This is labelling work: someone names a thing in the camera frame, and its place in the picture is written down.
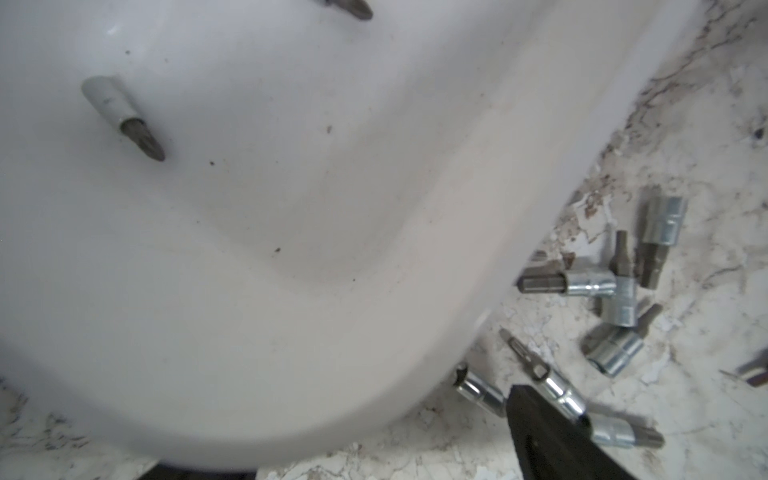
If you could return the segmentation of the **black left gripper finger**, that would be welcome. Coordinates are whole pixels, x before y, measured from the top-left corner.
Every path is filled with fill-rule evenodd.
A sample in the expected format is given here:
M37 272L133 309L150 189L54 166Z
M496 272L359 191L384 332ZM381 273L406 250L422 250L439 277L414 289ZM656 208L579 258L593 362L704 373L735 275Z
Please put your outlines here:
M525 480L633 478L530 385L511 387L506 416Z

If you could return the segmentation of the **white plastic storage box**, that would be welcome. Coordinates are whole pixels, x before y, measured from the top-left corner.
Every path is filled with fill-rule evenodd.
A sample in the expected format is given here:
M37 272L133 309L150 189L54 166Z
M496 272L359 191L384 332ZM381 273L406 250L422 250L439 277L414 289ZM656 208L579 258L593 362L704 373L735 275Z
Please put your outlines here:
M197 468L386 426L473 343L697 7L3 2L2 376Z

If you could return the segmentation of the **silver bit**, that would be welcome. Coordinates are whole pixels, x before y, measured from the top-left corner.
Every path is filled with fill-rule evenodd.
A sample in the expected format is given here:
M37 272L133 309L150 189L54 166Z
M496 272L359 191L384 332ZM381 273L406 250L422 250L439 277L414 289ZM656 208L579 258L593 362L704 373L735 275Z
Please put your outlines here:
M374 15L366 0L323 0L322 3L342 9L361 21L370 21Z

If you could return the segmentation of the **silver screwdriver bit socket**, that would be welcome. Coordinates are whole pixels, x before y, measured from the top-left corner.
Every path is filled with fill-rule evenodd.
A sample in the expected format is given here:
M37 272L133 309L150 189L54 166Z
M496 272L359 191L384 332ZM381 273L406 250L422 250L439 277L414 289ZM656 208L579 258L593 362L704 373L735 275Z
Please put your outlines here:
M112 77L92 76L81 83L81 91L98 114L147 157L163 162L164 148Z

